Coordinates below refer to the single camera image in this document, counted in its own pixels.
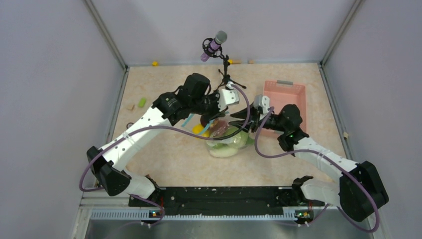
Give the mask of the red apple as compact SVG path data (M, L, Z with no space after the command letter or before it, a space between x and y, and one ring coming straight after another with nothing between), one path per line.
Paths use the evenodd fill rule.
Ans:
M210 122L212 122L215 119L215 116L212 115L202 115L200 117L200 124L205 127L206 125L208 125Z

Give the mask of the green cabbage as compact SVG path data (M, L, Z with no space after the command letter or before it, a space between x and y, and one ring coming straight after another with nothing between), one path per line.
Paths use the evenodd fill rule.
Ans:
M235 136L227 139L223 144L237 149L242 149L253 145L255 140L250 136L249 133L241 131Z

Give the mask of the red grapes bunch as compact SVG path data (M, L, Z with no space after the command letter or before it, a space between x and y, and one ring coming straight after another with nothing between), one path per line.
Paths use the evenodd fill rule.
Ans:
M224 120L215 120L210 126L210 136L220 137L225 134L228 129L228 123Z

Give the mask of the yellow lemon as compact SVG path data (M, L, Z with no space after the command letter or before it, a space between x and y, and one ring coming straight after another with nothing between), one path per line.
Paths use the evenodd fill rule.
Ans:
M210 136L210 132L207 129L205 129L205 127L203 127L201 124L194 126L192 129L192 132L195 135L202 136L202 137Z

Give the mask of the clear zip bag blue zipper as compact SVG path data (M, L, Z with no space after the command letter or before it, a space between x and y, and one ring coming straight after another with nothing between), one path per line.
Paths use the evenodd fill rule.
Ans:
M181 124L182 129L184 129L186 131L189 131L190 133L194 134L192 132L192 129L193 129L194 126L200 124L200 117L201 117L200 115L194 115L194 114L189 115L187 119L185 119L184 121L182 121L182 124ZM229 123L230 121L234 121L235 118L230 117L230 112L229 111L226 111L224 117L217 118L216 120L224 120L227 123ZM205 126L205 129L207 129L209 132L210 132L210 126L211 126L211 124L214 121L215 120L213 120L212 122L210 122L208 125ZM211 140L206 140L205 141L205 146L206 146L208 152L209 152L209 150L211 148L218 149L218 148L222 148L222 147L229 147L229 146L227 146L227 145L225 145L223 143L227 139L235 136L236 135L235 132L237 132L238 129L239 128L237 128L237 127L228 125L228 129L227 129L227 131L225 132L225 134L223 136L220 136L220 137L211 137L211 136L209 136L209 138Z

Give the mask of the pink plastic perforated basket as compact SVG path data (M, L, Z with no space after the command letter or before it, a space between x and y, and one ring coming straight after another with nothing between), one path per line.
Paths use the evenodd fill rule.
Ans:
M263 87L263 95L269 97L270 106L274 107L275 113L279 113L285 105L296 105L303 119L300 128L307 132L307 96L304 84L267 80Z

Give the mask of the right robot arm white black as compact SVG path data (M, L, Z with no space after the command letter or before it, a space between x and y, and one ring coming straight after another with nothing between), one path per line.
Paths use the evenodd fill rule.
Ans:
M369 161L358 163L324 148L315 142L300 125L303 122L299 108L294 104L285 105L278 114L273 108L250 106L247 110L231 114L238 125L247 121L246 128L259 135L261 130L272 129L281 132L277 140L284 154L292 154L329 176L333 182L322 182L313 177L301 178L295 183L292 199L298 205L310 200L332 204L355 222L361 222L374 215L380 222L379 209L388 203L389 196L378 170Z

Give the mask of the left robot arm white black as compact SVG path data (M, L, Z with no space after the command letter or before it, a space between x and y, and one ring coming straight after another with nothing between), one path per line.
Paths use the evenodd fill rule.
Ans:
M160 193L152 181L129 173L126 166L162 130L174 129L191 114L213 120L239 102L232 84L212 93L208 92L209 87L210 80L204 75L189 75L175 91L162 93L138 121L112 142L87 150L89 170L109 196L125 192L139 195L148 206L158 203Z

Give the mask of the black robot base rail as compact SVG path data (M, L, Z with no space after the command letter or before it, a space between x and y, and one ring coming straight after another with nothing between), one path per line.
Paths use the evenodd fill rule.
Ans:
M156 203L170 216L278 216L288 207L324 206L317 200L300 198L291 187L166 187L157 189L143 202L130 197L130 207Z

